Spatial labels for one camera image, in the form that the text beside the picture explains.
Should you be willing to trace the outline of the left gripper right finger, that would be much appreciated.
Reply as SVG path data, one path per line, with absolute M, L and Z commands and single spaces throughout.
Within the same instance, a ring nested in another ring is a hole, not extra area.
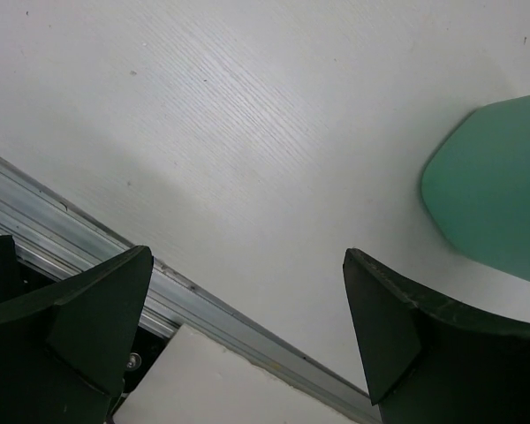
M 385 423 L 530 423 L 530 323 L 399 275 L 356 248 L 344 284 Z

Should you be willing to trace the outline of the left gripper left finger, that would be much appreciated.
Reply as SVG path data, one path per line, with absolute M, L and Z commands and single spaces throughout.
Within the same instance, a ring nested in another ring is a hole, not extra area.
M 154 259 L 135 246 L 0 303 L 0 423 L 102 423 L 124 374 Z

